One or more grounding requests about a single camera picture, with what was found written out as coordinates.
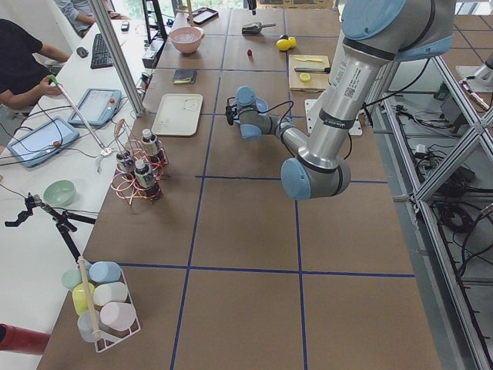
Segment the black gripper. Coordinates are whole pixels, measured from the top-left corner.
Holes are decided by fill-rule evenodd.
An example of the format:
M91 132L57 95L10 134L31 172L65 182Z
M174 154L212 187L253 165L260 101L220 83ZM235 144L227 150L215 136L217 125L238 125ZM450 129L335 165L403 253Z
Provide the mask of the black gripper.
M239 122L237 106L226 107L226 120L228 124L234 124Z

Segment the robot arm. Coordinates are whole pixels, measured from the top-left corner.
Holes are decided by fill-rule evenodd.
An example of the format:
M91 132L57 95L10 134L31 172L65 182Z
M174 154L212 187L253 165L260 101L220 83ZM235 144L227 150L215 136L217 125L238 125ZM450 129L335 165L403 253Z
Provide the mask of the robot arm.
M339 155L382 66L429 59L448 51L453 39L453 1L349 1L328 87L310 135L284 117L260 113L249 86L236 91L226 108L245 140L276 136L293 154L281 167L285 192L295 200L331 197L350 182L350 168Z

